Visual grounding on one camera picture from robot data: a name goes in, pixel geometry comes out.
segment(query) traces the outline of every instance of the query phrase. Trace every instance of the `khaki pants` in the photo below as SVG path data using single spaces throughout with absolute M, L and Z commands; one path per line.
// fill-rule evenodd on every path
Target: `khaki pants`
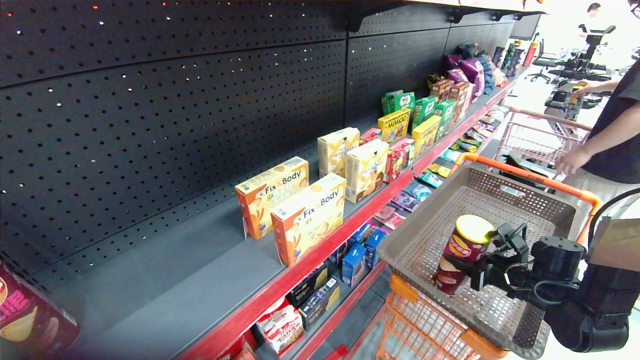
M 576 189 L 592 192 L 597 197 L 599 197 L 602 202 L 607 202 L 620 195 L 621 193 L 627 192 L 640 186 L 640 184 L 616 183 L 615 181 L 606 180 L 599 176 L 593 175 L 583 169 L 578 169 L 578 171 L 576 171 L 574 175 L 567 176 L 563 180 L 563 183 L 570 185 Z M 579 221 L 580 224 L 584 226 L 587 218 L 589 217 L 591 205 L 570 195 L 561 195 L 561 197 L 569 200 L 573 205 L 579 206 L 579 208 L 583 211 L 583 216 L 581 218 L 576 218 L 575 221 Z M 635 195 L 632 195 L 626 199 L 620 200 L 617 204 L 614 204 L 607 211 L 605 211 L 602 216 L 619 218 L 620 216 L 622 216 L 624 211 L 626 211 L 627 208 L 631 204 L 633 204 L 636 198 L 637 197 Z

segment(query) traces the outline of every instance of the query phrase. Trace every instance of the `orange shopping cart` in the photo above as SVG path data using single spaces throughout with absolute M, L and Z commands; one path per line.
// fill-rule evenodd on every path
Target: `orange shopping cart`
M 525 359 L 542 356 L 550 331 L 543 311 L 493 286 L 465 286 L 450 297 L 436 288 L 433 275 L 460 215 L 482 216 L 494 225 L 525 222 L 529 246 L 548 235 L 582 243 L 589 222 L 585 228 L 573 224 L 581 210 L 559 197 L 489 170 L 458 168 L 467 160 L 576 196 L 590 204 L 589 219 L 602 205 L 593 194 L 558 181 L 477 154 L 461 155 L 447 181 L 380 247 L 394 276 L 378 359 L 491 360 L 504 357 L 502 349 Z

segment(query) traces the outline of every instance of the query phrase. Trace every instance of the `gray basket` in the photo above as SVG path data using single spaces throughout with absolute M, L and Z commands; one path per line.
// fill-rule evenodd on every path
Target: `gray basket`
M 493 286 L 475 291 L 463 285 L 459 295 L 450 297 L 436 288 L 432 276 L 460 215 L 478 215 L 494 226 L 508 222 L 517 227 L 525 222 L 531 246 L 540 236 L 576 239 L 580 228 L 572 223 L 578 212 L 554 195 L 489 171 L 460 167 L 387 236 L 380 257 L 405 281 L 495 346 L 537 359 L 549 334 L 548 325 L 542 322 L 543 311 L 509 299 Z

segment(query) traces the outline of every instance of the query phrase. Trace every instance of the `black box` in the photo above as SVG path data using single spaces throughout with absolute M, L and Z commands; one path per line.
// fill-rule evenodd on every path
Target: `black box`
M 289 294 L 287 298 L 294 307 L 300 308 L 309 299 L 314 291 L 318 290 L 329 277 L 326 263 L 322 262 L 318 267 L 307 275 Z
M 330 277 L 329 281 L 311 295 L 307 302 L 299 308 L 300 315 L 302 315 L 302 325 L 305 330 L 308 331 L 320 316 L 335 306 L 339 300 L 340 281 L 334 277 Z

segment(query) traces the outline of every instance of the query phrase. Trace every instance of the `yellow snack box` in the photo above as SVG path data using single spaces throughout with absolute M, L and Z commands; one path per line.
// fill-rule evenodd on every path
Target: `yellow snack box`
M 413 129 L 411 137 L 415 140 L 415 155 L 423 154 L 436 140 L 436 133 L 440 126 L 440 117 L 432 115 Z
M 320 177 L 333 172 L 344 177 L 347 152 L 360 145 L 360 130 L 347 127 L 318 138 Z
M 382 140 L 393 142 L 405 136 L 410 117 L 411 109 L 404 108 L 378 119 L 378 127 L 382 129 Z
M 347 200 L 357 203 L 382 186 L 389 144 L 372 140 L 347 153 Z
M 331 173 L 271 209 L 280 259 L 293 265 L 342 224 L 346 180 Z
M 273 230 L 269 216 L 271 208 L 307 185 L 309 163 L 297 156 L 236 185 L 247 233 L 258 240 Z

